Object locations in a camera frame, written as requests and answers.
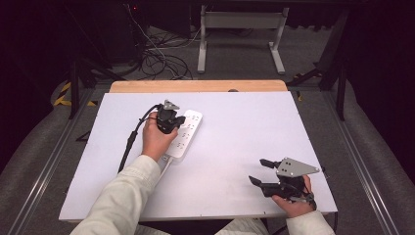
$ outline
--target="white tabletop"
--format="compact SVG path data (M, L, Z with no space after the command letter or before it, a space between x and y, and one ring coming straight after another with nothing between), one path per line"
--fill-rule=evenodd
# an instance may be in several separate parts
M271 217L285 213L249 175L276 182L260 159L285 157L321 168L290 92L109 93L96 117L60 220L81 220L104 186L116 177L126 140L139 118L165 99L179 115L204 115L183 162L172 164L150 197L141 221ZM141 153L138 135L126 165ZM318 209L336 212L322 172L310 174Z

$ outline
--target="person's left hand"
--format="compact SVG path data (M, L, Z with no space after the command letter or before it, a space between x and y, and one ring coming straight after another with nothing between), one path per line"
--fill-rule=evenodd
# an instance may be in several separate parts
M157 127L156 118L157 113L152 112L146 120L143 128L143 151L141 154L147 155L157 162L177 136L177 127L171 133L164 134Z

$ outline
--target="metal frame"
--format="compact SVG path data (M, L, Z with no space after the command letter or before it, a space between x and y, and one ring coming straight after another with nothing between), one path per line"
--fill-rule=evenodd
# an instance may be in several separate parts
M17 235L23 234L26 226L28 225L31 216L37 208L37 205L40 203L40 200L45 193L46 188L49 185L49 182L57 168L65 148L68 144L70 135L73 132L74 127L76 126L77 121L80 119L82 111L87 106L90 98L92 97L94 90L86 89L80 99L79 110L73 114L73 117L70 118L65 126L63 133L61 134L58 143L55 145L55 148L42 171L40 172L37 179L34 181L34 184L31 188L29 195L27 196L18 216L16 217L12 227L10 228L8 235Z
M342 134L345 147L348 151L350 161L354 166L355 172L359 177L369 203L371 204L373 211L375 212L379 223L382 226L382 229L384 230L385 234L399 234L399 231L397 230L392 216L387 206L385 205L378 186L370 175L369 169L367 168L366 163L363 161L363 156L355 145L353 138L348 131L347 125L343 119L338 117L338 108L335 105L337 102L335 102L334 98L328 91L323 92L323 97L333 115L333 118L336 120L339 131Z
M285 69L278 53L289 8L282 13L237 13L237 12L206 12L206 6L201 10L201 45L199 47L198 73L205 72L208 43L206 29L210 28L278 28L274 41L269 42L272 58L279 74L285 74Z

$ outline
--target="power strip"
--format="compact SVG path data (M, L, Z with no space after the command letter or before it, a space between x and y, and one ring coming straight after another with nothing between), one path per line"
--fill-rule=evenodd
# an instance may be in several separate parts
M175 162L183 161L203 117L201 113L193 110L186 111L183 116L186 117L186 120L180 125L177 137L171 142L164 154L165 158L172 158Z

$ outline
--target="white long-sleeve shirt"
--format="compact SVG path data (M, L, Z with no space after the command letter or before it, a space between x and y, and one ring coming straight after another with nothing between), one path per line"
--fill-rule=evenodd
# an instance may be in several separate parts
M139 156L104 188L87 217L70 234L134 234L160 175L160 167L153 159ZM320 211L289 218L287 225L291 235L334 234Z

